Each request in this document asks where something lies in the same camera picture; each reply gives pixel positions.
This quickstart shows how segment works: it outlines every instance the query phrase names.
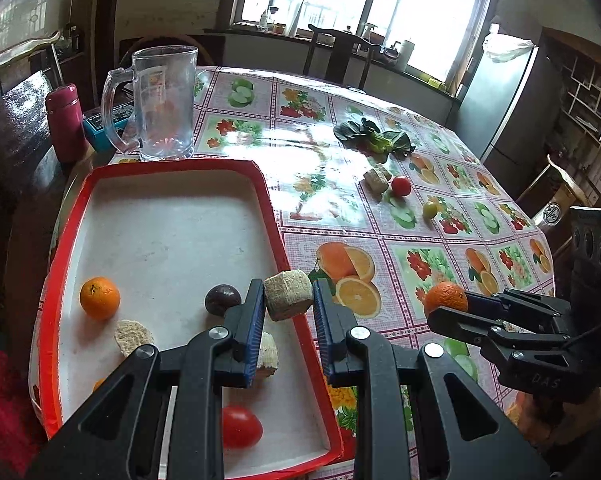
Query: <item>thermos lid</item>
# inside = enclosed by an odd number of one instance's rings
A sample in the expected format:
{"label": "thermos lid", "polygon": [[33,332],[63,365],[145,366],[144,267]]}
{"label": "thermos lid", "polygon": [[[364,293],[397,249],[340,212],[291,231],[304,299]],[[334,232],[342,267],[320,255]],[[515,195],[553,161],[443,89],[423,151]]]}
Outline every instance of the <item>thermos lid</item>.
{"label": "thermos lid", "polygon": [[76,85],[70,83],[52,90],[45,98],[45,107],[47,113],[51,114],[65,106],[74,104],[78,99],[78,90]]}

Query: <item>refrigerator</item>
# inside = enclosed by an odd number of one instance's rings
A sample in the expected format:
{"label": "refrigerator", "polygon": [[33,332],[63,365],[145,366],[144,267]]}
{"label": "refrigerator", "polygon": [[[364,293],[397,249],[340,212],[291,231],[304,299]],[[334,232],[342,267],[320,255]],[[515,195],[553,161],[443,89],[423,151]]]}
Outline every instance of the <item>refrigerator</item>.
{"label": "refrigerator", "polygon": [[540,47],[504,62],[483,54],[448,125],[513,199],[538,176],[545,138],[560,112],[561,86]]}

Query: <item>bolt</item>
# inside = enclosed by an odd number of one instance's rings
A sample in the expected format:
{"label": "bolt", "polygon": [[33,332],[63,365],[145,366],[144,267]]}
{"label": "bolt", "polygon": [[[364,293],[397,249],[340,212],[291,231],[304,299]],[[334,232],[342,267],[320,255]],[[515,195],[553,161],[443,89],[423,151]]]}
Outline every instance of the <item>bolt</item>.
{"label": "bolt", "polygon": [[443,347],[437,343],[429,343],[425,345],[424,352],[429,355],[429,357],[441,357],[445,353]]}
{"label": "bolt", "polygon": [[212,339],[224,339],[229,335],[229,330],[224,326],[215,326],[209,332]]}
{"label": "bolt", "polygon": [[151,345],[141,345],[136,348],[136,356],[141,359],[148,359],[154,354],[154,347]]}
{"label": "bolt", "polygon": [[363,326],[355,326],[349,333],[355,339],[366,339],[371,335],[371,332]]}

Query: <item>tray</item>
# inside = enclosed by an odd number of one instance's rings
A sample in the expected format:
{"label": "tray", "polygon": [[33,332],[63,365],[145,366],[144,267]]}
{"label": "tray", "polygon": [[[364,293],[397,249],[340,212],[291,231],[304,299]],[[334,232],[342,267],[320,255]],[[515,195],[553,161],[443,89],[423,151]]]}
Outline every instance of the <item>tray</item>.
{"label": "tray", "polygon": [[[151,330],[159,349],[185,345],[220,324],[207,291],[231,283],[245,297],[252,278],[289,269],[264,177],[251,161],[199,158],[117,164],[85,180],[60,237],[40,320],[39,384],[48,436],[122,362],[116,319]],[[85,316],[78,295],[92,276],[121,291],[106,323]],[[274,480],[336,459],[340,433],[305,316],[265,320],[279,370],[249,390],[226,388],[224,403],[250,408],[263,424],[248,450],[225,450],[226,478]],[[165,433],[171,427],[174,393]],[[165,477],[165,438],[159,478]]]}

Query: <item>tablecloth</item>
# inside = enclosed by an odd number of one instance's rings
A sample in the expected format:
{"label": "tablecloth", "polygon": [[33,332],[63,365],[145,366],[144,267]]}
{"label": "tablecloth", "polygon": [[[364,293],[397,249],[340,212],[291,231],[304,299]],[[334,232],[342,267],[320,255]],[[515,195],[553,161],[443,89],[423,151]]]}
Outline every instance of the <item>tablecloth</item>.
{"label": "tablecloth", "polygon": [[[454,349],[502,409],[513,402],[516,392],[498,383],[479,348],[459,348],[429,330],[422,301],[447,280],[482,294],[511,287],[552,295],[551,253],[542,232],[452,131],[359,91],[261,70],[201,68],[194,108],[194,156],[246,158],[263,171],[292,268],[328,278],[334,298],[393,344],[440,342]],[[333,135],[335,124],[363,117],[381,130],[407,132],[416,146],[407,158],[390,156],[385,164],[410,179],[404,200],[375,195],[362,175],[377,160],[346,149]],[[117,154],[111,163],[137,160],[136,153]],[[427,201],[439,210],[432,222],[422,216]],[[308,319],[315,330],[311,311]],[[35,408],[38,322],[30,362]],[[312,479],[350,478],[353,470],[355,390],[329,391],[345,457]],[[406,391],[403,399],[411,474],[418,478]]]}

